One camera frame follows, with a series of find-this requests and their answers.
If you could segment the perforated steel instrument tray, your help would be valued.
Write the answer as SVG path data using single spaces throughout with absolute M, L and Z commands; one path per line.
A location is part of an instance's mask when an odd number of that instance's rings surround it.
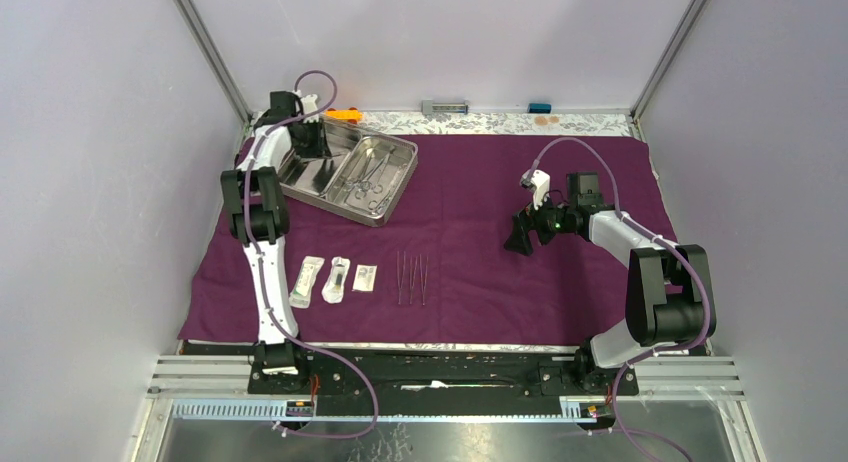
M 331 156 L 287 155 L 278 171 L 283 194 L 369 227 L 385 225 L 418 165 L 418 146 L 337 119 L 323 125 Z

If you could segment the blue plastic block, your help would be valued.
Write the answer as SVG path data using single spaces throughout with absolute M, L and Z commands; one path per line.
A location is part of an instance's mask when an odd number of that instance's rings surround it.
M 527 112 L 532 114 L 550 114 L 552 112 L 552 105 L 538 102 L 529 103 Z

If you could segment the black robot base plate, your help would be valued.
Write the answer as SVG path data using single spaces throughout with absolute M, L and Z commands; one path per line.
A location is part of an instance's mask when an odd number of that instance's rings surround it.
M 247 391 L 251 395 L 302 396 L 346 407 L 374 410 L 384 403 L 399 409 L 436 405 L 484 410 L 516 408 L 521 399 L 588 401 L 606 405 L 614 395 L 639 393 L 634 370 L 585 370 L 575 355 L 520 352 L 457 352 L 302 348 L 301 377 L 256 380 L 254 356 Z

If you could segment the orange toy car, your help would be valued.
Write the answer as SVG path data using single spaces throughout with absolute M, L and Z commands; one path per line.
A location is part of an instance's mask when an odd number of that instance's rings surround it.
M 347 123 L 350 123 L 350 124 L 353 124 L 353 125 L 357 125 L 364 118 L 363 113 L 355 107 L 351 107 L 349 109 L 329 108 L 324 112 L 324 114 L 327 117 L 330 117 L 330 118 L 333 118 L 333 119 L 336 119 L 336 120 L 341 120 L 341 121 L 344 121 L 344 122 L 347 122 Z

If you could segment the steel tweezers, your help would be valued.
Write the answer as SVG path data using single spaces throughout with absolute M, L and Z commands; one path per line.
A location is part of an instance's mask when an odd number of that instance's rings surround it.
M 396 285 L 397 285 L 397 303 L 399 305 L 403 302 L 403 287 L 406 276 L 406 253 L 399 251 L 397 253 L 397 262 L 396 262 Z
M 428 274 L 429 274 L 429 256 L 422 255 L 421 256 L 421 266 L 420 266 L 420 278 L 421 278 L 421 305 L 427 305 L 427 285 L 428 285 Z

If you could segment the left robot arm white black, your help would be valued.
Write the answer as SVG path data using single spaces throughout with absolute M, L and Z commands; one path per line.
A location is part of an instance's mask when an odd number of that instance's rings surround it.
M 298 324 L 289 301 L 285 236 L 290 214 L 279 180 L 283 160 L 327 155 L 315 94 L 276 91 L 270 108 L 248 138 L 247 153 L 220 176 L 230 233 L 241 244 L 252 275 L 258 310 L 254 356 L 256 380 L 272 380 L 288 393 L 309 383 L 310 367 L 302 360 Z

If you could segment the steel surgical forceps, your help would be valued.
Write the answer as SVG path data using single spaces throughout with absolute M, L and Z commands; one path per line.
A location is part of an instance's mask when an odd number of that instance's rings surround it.
M 375 150 L 367 149 L 359 174 L 353 180 L 346 182 L 346 186 L 350 189 L 348 196 L 362 200 L 368 194 L 373 193 L 374 187 L 381 184 L 380 180 L 394 152 L 394 149 L 389 149 L 381 158 L 377 159 Z

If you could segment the steel scalpel handle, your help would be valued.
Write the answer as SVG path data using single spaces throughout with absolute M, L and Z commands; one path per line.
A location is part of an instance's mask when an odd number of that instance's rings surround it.
M 419 274 L 419 261 L 420 261 L 420 258 L 418 256 L 412 257 L 410 259 L 409 288 L 408 288 L 408 294 L 409 294 L 408 304 L 409 305 L 412 305 L 414 303 L 417 277 L 418 277 L 418 274 Z

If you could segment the small white sterile packet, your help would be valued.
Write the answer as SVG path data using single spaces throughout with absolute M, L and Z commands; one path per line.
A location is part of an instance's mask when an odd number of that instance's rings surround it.
M 373 292 L 376 272 L 376 265 L 358 265 L 354 274 L 352 290 L 355 292 Z

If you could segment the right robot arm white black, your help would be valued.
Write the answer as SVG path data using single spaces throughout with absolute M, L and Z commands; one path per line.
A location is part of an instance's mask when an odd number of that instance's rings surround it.
M 520 184 L 530 202 L 512 217 L 506 250 L 534 252 L 530 236 L 546 245 L 558 234 L 574 234 L 611 254 L 627 270 L 625 315 L 588 339 L 576 352 L 575 384 L 597 394 L 613 380 L 613 368 L 645 352 L 685 350 L 714 329 L 708 259 L 697 245 L 680 245 L 637 223 L 616 202 L 606 203 L 595 172 L 571 173 L 567 199 L 555 204 L 550 177 L 531 169 Z

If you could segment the long white sterile packet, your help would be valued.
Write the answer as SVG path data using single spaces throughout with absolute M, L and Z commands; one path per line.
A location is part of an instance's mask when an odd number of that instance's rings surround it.
M 307 309 L 310 306 L 313 288 L 324 262 L 325 259 L 322 257 L 306 256 L 304 258 L 289 295 L 289 302 L 293 308 Z

